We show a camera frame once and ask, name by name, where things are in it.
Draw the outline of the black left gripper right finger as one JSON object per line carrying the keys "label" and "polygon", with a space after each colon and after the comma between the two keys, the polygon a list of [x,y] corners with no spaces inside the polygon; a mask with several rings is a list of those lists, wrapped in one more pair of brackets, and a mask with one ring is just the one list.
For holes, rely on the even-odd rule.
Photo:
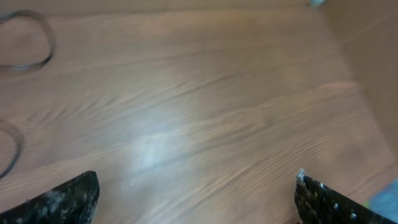
{"label": "black left gripper right finger", "polygon": [[306,224],[397,224],[305,175],[303,169],[296,175],[294,202]]}

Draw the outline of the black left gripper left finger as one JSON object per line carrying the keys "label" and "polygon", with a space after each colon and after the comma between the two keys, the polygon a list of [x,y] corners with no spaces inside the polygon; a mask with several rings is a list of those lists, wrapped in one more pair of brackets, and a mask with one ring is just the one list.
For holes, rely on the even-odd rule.
{"label": "black left gripper left finger", "polygon": [[90,224],[100,196],[95,171],[84,172],[1,213],[2,224]]}

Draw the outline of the blue object at edge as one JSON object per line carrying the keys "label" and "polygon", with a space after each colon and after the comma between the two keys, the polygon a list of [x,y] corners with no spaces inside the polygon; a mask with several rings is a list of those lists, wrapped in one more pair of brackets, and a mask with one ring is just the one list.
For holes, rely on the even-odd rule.
{"label": "blue object at edge", "polygon": [[397,179],[367,201],[367,208],[397,223]]}

